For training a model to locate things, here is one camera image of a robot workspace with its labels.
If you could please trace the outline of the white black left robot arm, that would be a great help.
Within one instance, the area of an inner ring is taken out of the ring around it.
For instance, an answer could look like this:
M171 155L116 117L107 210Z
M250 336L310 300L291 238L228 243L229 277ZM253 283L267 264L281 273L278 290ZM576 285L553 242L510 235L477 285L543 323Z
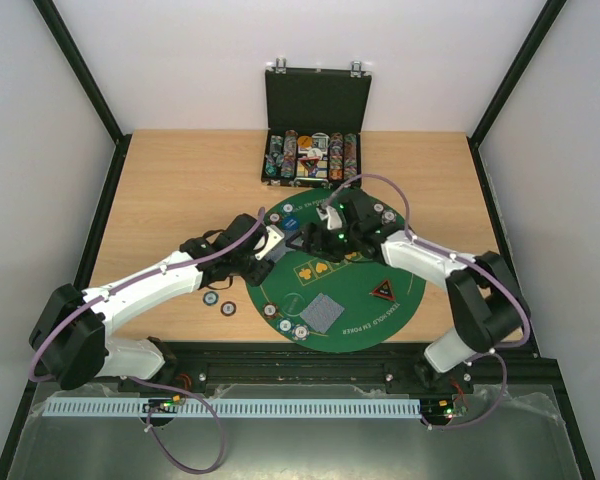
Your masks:
M238 276L260 285L274 264L268 254L284 241L265 213L240 214L224 229L185 241L166 258L123 279L83 290L72 284L50 295L29 343L33 382L53 380L73 390L99 377L160 376L173 361L156 338L121 338L139 315L171 300Z

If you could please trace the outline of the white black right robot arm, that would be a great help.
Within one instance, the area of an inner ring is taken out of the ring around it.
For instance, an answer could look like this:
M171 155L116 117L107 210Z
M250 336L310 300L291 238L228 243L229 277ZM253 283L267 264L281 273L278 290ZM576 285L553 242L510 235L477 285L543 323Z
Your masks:
M446 292L453 326L426 347L416 367L423 389L440 390L453 368L494 353L514 331L530 334L529 307L499 254L470 255L430 242L360 189L333 194L316 211L316 221L286 240L288 248L331 262L359 253Z

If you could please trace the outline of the grey chips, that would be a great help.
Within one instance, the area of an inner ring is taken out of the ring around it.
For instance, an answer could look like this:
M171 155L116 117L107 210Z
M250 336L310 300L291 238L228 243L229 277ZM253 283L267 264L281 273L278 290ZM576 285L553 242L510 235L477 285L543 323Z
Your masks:
M396 213L392 210L385 210L382 213L382 223L391 224L396 222Z

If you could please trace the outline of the blue patterned card deck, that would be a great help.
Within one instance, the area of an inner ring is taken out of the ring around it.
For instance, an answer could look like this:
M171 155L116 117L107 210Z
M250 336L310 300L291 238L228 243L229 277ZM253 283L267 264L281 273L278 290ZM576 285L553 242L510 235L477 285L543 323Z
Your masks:
M289 249L284 244L279 245L268 252L265 256L265 259L276 264L286 255L288 251Z

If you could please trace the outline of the teal poker chip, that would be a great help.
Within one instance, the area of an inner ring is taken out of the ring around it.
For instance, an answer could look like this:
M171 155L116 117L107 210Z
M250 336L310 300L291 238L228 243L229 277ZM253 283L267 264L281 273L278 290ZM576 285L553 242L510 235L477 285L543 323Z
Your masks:
M206 306L216 305L219 300L219 294L215 291L207 291L202 297L202 301Z

